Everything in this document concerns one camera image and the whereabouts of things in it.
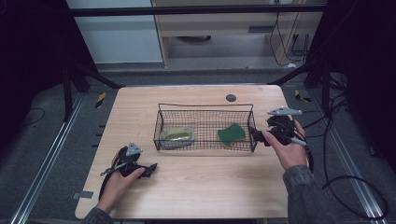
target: person's left hand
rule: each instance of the person's left hand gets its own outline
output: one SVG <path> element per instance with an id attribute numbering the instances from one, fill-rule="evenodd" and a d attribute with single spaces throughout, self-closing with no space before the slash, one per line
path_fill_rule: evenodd
<path id="1" fill-rule="evenodd" d="M 114 171 L 108 179 L 102 198 L 96 207 L 109 214 L 126 190 L 144 172 L 145 168 L 139 168 L 130 175 L 123 177 L 119 170 Z"/>

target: green sponge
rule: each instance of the green sponge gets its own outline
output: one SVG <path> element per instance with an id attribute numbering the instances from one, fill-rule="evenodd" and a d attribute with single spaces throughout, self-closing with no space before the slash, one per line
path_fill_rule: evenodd
<path id="1" fill-rule="evenodd" d="M 218 130 L 218 137 L 225 147 L 230 147 L 233 142 L 242 141 L 246 138 L 244 129 L 237 123 L 230 127 Z"/>

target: gray floor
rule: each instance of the gray floor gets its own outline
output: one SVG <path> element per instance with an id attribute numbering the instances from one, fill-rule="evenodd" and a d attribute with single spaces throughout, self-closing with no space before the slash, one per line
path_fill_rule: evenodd
<path id="1" fill-rule="evenodd" d="M 212 39 L 206 42 L 175 38 L 172 44 L 170 61 L 165 68 L 136 69 L 133 72 L 103 73 L 103 75 L 128 86 L 264 84 L 283 77 L 292 70 L 286 65 L 276 63 L 271 57 L 271 50 L 265 38 L 259 35 L 250 38 L 212 36 Z M 75 101 L 82 97 L 81 108 L 54 165 L 50 167 L 46 182 L 35 198 L 35 205 L 29 211 L 28 222 L 30 223 L 78 222 L 74 215 L 78 201 L 72 199 L 71 196 L 74 192 L 83 189 L 96 147 L 100 142 L 100 133 L 104 130 L 102 125 L 106 125 L 117 94 L 117 90 L 112 90 L 91 78 L 88 80 L 91 84 L 88 93 L 74 92 Z M 302 80 L 304 80 L 304 75 L 282 86 L 282 90 L 289 107 L 304 111 L 302 116 L 295 118 L 303 125 L 307 125 L 320 118 L 320 108 L 315 102 L 308 103 L 295 99 L 294 91 L 300 90 L 312 99 L 315 99 L 320 91 L 317 88 L 305 92 Z M 106 92 L 106 99 L 100 108 L 95 108 L 98 95 L 103 91 Z M 339 91 L 332 91 L 332 96 L 339 93 Z M 60 85 L 39 93 L 34 99 L 32 108 L 34 109 L 26 118 L 26 125 L 21 126 L 19 134 L 10 145 L 13 153 L 7 160 L 2 160 L 0 170 L 1 223 L 8 223 L 15 214 L 61 129 L 64 118 L 63 87 Z M 389 203 L 390 212 L 386 222 L 377 223 L 396 223 L 396 214 L 393 212 L 396 211 L 396 197 L 393 194 L 396 189 L 396 174 L 391 171 L 383 158 L 370 155 L 368 143 L 353 116 L 346 109 L 347 106 L 344 106 L 334 113 L 333 129 L 339 134 L 343 143 L 342 147 L 350 155 L 353 165 L 360 171 L 361 176 L 375 184 Z M 306 135 L 318 135 L 323 133 L 324 129 L 325 124 L 320 122 L 307 128 Z M 335 143 L 334 139 L 329 136 L 325 158 L 330 178 L 348 174 L 342 155 L 337 149 L 339 144 Z M 325 183 L 323 137 L 308 138 L 308 144 L 314 154 L 314 174 L 318 184 L 322 186 Z M 365 214 L 361 198 L 356 194 L 355 189 L 350 180 L 334 184 L 337 195 L 348 206 Z M 375 195 L 374 197 L 377 202 L 381 202 L 378 197 Z M 350 213 L 334 197 L 331 201 L 344 223 L 373 223 Z M 284 220 L 272 221 L 284 223 Z"/>

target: metal rail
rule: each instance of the metal rail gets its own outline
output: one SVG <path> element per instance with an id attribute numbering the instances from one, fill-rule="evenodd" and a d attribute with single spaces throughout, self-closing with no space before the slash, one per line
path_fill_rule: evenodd
<path id="1" fill-rule="evenodd" d="M 318 12 L 331 7 L 326 4 L 310 5 L 240 5 L 240 6 L 193 6 L 193 7 L 118 7 L 118 8 L 71 8 L 69 10 L 46 10 L 47 13 L 73 17 L 143 16 L 176 14 L 223 14 L 268 12 Z"/>
<path id="2" fill-rule="evenodd" d="M 25 223 L 27 218 L 32 211 L 33 206 L 35 205 L 35 201 L 40 194 L 40 191 L 43 189 L 44 184 L 47 181 L 47 178 L 50 174 L 50 171 L 56 162 L 56 158 L 58 157 L 59 152 L 64 145 L 64 141 L 67 135 L 70 132 L 71 127 L 77 117 L 78 111 L 80 110 L 81 103 L 84 99 L 83 93 L 79 93 L 77 99 L 74 103 L 74 110 L 70 116 L 70 119 L 65 121 L 62 125 L 60 131 L 58 132 L 55 140 L 52 143 L 52 146 L 47 154 L 46 159 L 44 159 L 40 170 L 38 171 L 37 175 L 35 176 L 35 180 L 33 181 L 32 185 L 30 186 L 29 190 L 27 191 L 26 195 L 24 196 L 20 206 L 18 207 L 17 211 L 15 212 L 14 216 L 11 219 L 11 224 L 22 224 Z"/>
<path id="3" fill-rule="evenodd" d="M 316 104 L 317 108 L 319 109 L 321 116 L 324 116 L 324 113 L 321 110 L 321 105 L 319 103 L 320 100 L 318 94 L 315 91 L 311 91 L 310 93 L 313 96 L 312 97 L 313 102 Z M 329 134 L 330 134 L 330 139 L 334 143 L 334 149 L 337 152 L 338 158 L 343 164 L 346 173 L 348 175 L 354 175 L 356 177 L 363 178 L 358 167 L 355 165 L 355 162 L 352 160 L 349 153 L 347 152 L 347 148 L 344 145 L 337 130 L 334 127 L 332 127 L 330 128 Z M 359 200 L 361 201 L 361 205 L 363 206 L 367 216 L 381 217 L 383 215 L 383 212 L 381 211 L 381 208 L 379 207 L 377 201 L 375 200 L 375 196 L 370 190 L 370 188 L 366 184 L 359 182 L 357 180 L 351 180 L 350 182 L 356 194 L 358 195 Z M 372 220 L 372 223 L 387 224 L 388 222 L 385 218 L 383 218 L 381 220 Z"/>

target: gray carpet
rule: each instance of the gray carpet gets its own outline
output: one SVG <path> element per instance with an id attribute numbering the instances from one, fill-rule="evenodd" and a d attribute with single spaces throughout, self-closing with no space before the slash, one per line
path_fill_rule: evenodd
<path id="1" fill-rule="evenodd" d="M 263 84 L 274 81 L 287 74 L 289 69 L 242 69 L 242 70 L 211 70 L 211 71 L 152 71 L 139 73 L 103 74 L 105 77 L 119 84 L 134 85 L 189 85 L 189 84 L 231 84 L 231 83 L 257 83 Z M 297 100 L 294 90 L 302 87 L 300 76 L 285 85 L 282 90 L 288 106 L 298 108 L 305 113 L 296 116 L 303 126 L 320 118 L 318 108 L 314 103 Z M 112 90 L 94 79 L 87 78 L 91 84 L 77 119 L 64 142 L 62 150 L 53 166 L 49 178 L 39 194 L 35 206 L 29 216 L 31 223 L 35 220 L 66 220 L 78 221 L 74 215 L 77 200 L 71 196 L 76 191 L 81 191 L 90 170 L 96 145 L 100 142 L 100 133 L 106 121 L 117 90 Z M 106 92 L 106 98 L 100 108 L 95 108 L 97 98 L 101 92 Z M 332 91 L 332 96 L 339 91 Z M 52 141 L 62 125 L 64 118 L 64 99 L 62 85 L 39 93 L 33 102 L 30 114 L 26 118 L 26 125 L 21 126 L 20 132 L 9 145 L 12 154 L 1 160 L 1 200 L 0 218 L 2 223 L 12 218 L 18 205 L 38 172 L 42 161 L 49 151 Z M 364 178 L 375 184 L 389 203 L 388 223 L 396 223 L 396 174 L 390 169 L 382 158 L 372 157 L 368 150 L 360 129 L 353 116 L 342 107 L 333 116 L 334 128 L 342 136 L 348 153 L 356 162 Z M 322 122 L 306 129 L 306 135 L 324 133 L 325 126 Z M 310 137 L 308 144 L 314 155 L 314 174 L 320 186 L 325 184 L 323 174 L 323 137 Z M 345 175 L 346 171 L 337 152 L 334 150 L 330 138 L 327 142 L 327 167 L 329 178 Z M 348 206 L 364 213 L 359 198 L 350 184 L 350 180 L 342 180 L 333 186 L 339 196 Z M 332 205 L 337 209 L 337 214 L 344 223 L 372 223 L 350 213 L 331 198 Z"/>

